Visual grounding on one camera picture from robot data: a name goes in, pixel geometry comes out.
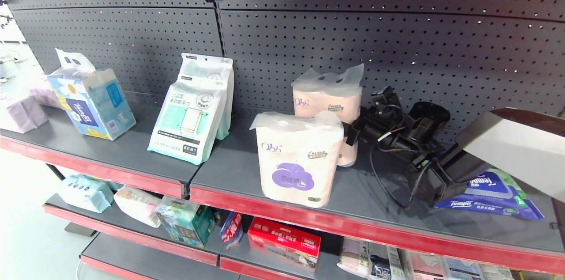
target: blue packaging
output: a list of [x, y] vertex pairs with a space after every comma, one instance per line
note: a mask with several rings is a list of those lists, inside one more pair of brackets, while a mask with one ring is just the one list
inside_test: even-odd
[[495, 168], [472, 180], [462, 195], [440, 201], [434, 207], [458, 208], [524, 219], [543, 219], [543, 214], [510, 174]]
[[47, 77], [79, 133], [114, 141], [136, 124], [112, 69], [57, 49], [61, 68]]

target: lower shelf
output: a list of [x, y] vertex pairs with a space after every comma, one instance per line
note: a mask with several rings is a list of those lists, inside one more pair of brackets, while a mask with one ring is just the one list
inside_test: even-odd
[[83, 250], [87, 265], [131, 280], [238, 280], [239, 274], [113, 236], [98, 234]]

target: brand logo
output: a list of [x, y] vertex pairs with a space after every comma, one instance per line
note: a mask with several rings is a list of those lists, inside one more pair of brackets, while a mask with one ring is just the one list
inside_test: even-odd
[[471, 207], [473, 204], [472, 201], [452, 201], [451, 207]]
[[329, 111], [343, 111], [343, 107], [341, 105], [328, 105], [328, 110]]
[[308, 101], [309, 100], [303, 100], [303, 99], [300, 99], [300, 98], [296, 98], [296, 99], [294, 99], [294, 105], [299, 106], [299, 107], [308, 107], [308, 105], [309, 105]]
[[326, 157], [328, 154], [326, 153], [326, 151], [321, 151], [321, 152], [312, 152], [309, 151], [308, 152], [308, 158], [309, 159], [321, 159], [323, 157]]
[[272, 145], [271, 143], [264, 142], [264, 143], [261, 144], [261, 148], [263, 149], [263, 151], [280, 153], [282, 147], [279, 147], [278, 145]]

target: store shelf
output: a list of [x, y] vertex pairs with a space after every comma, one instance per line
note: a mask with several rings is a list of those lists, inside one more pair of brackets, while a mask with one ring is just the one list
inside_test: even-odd
[[80, 258], [87, 265], [131, 280], [237, 280], [240, 276], [105, 234], [98, 234]]
[[137, 125], [116, 141], [83, 136], [66, 112], [44, 107], [49, 122], [25, 134], [2, 130], [0, 147], [45, 163], [173, 197], [198, 166], [147, 151], [160, 107], [131, 103]]
[[[208, 161], [192, 180], [192, 201], [399, 248], [565, 273], [563, 239], [559, 231], [550, 228], [557, 219], [551, 198], [528, 185], [523, 184], [523, 189], [545, 215], [543, 220], [434, 209], [421, 203], [406, 212], [379, 187], [371, 174], [368, 147], [360, 144], [357, 163], [337, 170], [325, 208], [273, 201], [261, 191], [251, 122], [251, 117], [234, 120], [230, 135], [212, 152], [212, 157], [222, 162]], [[404, 164], [389, 155], [381, 153], [373, 159], [380, 177], [404, 170]], [[407, 197], [399, 190], [394, 193]]]
[[153, 228], [143, 224], [124, 214], [116, 203], [113, 203], [101, 214], [97, 214], [68, 205], [58, 195], [54, 195], [45, 202], [43, 208], [46, 213], [104, 234], [213, 266], [217, 265], [218, 254], [223, 246], [219, 236], [210, 237], [204, 248], [196, 248], [183, 242], [177, 242], [171, 239], [163, 226]]

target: product label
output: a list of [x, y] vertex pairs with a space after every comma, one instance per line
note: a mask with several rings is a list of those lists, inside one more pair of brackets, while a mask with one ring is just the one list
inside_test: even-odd
[[314, 187], [312, 175], [307, 173], [304, 167], [296, 163], [279, 164], [272, 177], [273, 182], [280, 187], [293, 187], [300, 191], [308, 191]]
[[67, 99], [67, 104], [72, 109], [72, 117], [76, 121], [79, 121], [83, 125], [92, 125], [93, 127], [98, 127], [94, 119], [94, 115], [90, 111], [87, 103], [82, 100]]

